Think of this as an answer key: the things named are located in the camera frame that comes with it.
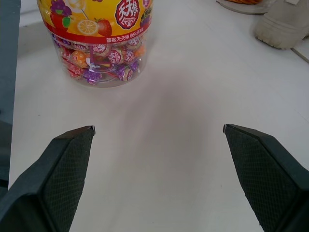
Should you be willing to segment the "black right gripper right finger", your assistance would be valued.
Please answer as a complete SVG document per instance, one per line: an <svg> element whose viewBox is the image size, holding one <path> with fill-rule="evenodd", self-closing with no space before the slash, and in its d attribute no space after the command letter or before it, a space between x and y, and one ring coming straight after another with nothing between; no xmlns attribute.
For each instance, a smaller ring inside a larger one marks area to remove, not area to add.
<svg viewBox="0 0 309 232"><path fill-rule="evenodd" d="M225 124L240 185L264 232L309 232L309 171L271 135Z"/></svg>

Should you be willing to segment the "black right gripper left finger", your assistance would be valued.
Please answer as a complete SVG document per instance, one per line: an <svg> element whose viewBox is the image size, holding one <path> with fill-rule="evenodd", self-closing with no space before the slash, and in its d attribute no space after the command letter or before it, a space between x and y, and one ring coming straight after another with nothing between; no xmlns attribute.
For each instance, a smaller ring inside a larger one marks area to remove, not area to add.
<svg viewBox="0 0 309 232"><path fill-rule="evenodd" d="M94 135L84 126L50 142L0 200L0 232L69 232Z"/></svg>

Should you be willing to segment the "clear plastic lollipop jar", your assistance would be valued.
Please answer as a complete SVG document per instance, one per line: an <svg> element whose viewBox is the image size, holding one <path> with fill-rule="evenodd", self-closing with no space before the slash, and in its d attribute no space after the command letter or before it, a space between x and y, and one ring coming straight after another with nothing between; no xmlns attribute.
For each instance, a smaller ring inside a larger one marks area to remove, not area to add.
<svg viewBox="0 0 309 232"><path fill-rule="evenodd" d="M146 60L154 0L37 0L64 72L93 87L132 81Z"/></svg>

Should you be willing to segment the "beige sneaker shoe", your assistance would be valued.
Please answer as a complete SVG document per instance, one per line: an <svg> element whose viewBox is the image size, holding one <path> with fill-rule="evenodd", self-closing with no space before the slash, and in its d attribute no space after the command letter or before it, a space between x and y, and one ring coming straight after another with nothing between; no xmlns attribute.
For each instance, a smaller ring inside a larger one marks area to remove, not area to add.
<svg viewBox="0 0 309 232"><path fill-rule="evenodd" d="M256 24L254 34L274 48L293 48L309 35L309 0L276 0Z"/></svg>

